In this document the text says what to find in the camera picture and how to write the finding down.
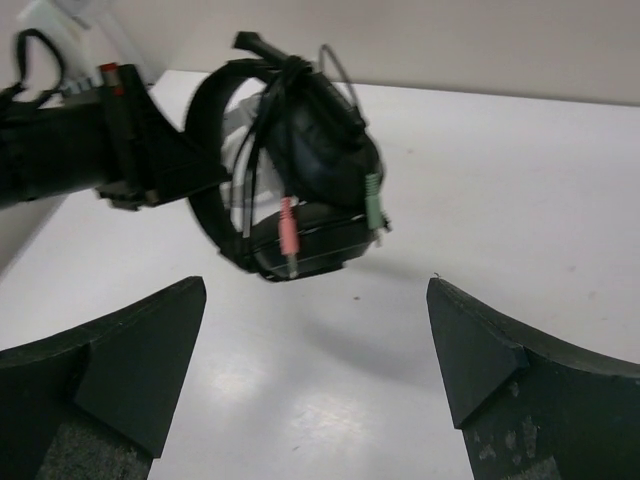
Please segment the black headphones with cable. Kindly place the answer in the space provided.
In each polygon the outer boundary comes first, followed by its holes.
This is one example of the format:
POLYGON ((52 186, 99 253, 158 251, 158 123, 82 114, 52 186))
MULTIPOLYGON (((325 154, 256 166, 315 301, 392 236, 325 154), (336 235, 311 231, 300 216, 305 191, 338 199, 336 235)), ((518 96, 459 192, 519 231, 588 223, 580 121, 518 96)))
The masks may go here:
POLYGON ((199 85, 185 132, 222 167, 225 109, 246 81, 263 83, 225 171, 242 181, 242 222, 234 224, 220 187, 191 196, 191 210, 220 255, 249 274, 279 283, 338 271, 390 227, 380 196, 385 167, 357 95, 255 32, 239 32, 234 45, 248 57, 199 85))

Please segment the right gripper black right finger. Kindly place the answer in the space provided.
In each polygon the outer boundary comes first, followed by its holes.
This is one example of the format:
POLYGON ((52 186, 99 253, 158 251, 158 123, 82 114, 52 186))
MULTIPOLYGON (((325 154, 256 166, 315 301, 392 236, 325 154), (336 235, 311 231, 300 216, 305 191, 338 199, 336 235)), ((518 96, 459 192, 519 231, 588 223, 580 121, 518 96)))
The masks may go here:
POLYGON ((638 365, 537 330, 441 278, 426 302, 474 478, 638 478, 638 365))

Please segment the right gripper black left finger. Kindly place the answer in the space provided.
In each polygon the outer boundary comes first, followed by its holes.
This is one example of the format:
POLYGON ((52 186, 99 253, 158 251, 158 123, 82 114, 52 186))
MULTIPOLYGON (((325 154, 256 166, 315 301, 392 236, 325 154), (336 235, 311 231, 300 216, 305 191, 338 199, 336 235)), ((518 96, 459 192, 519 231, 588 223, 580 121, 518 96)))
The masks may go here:
POLYGON ((1 353, 4 479, 146 479, 161 457, 207 300, 186 277, 1 353))

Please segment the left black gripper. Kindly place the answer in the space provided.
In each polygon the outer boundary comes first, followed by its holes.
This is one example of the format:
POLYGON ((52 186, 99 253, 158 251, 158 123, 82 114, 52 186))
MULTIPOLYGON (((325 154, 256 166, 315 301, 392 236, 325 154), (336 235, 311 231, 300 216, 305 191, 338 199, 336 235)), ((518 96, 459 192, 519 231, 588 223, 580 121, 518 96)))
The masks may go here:
POLYGON ((155 207, 229 175, 157 108, 135 66, 101 66, 103 85, 59 107, 1 103, 1 206, 94 189, 124 210, 155 207))

